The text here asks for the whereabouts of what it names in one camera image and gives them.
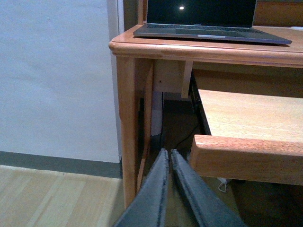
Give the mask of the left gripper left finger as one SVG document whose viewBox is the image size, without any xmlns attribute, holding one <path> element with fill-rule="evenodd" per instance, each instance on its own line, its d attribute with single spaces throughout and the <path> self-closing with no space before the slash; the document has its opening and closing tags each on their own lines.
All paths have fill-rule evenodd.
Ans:
<svg viewBox="0 0 303 227">
<path fill-rule="evenodd" d="M 115 227 L 165 226 L 169 185 L 169 156 L 161 149 L 138 194 Z"/>
</svg>

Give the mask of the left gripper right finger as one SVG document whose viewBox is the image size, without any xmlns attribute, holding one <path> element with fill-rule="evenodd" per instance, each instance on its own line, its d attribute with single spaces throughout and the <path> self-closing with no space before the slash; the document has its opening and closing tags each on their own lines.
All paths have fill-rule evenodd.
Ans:
<svg viewBox="0 0 303 227">
<path fill-rule="evenodd" d="M 208 187 L 176 150 L 171 150 L 173 174 L 199 227 L 245 227 L 246 224 Z"/>
</svg>

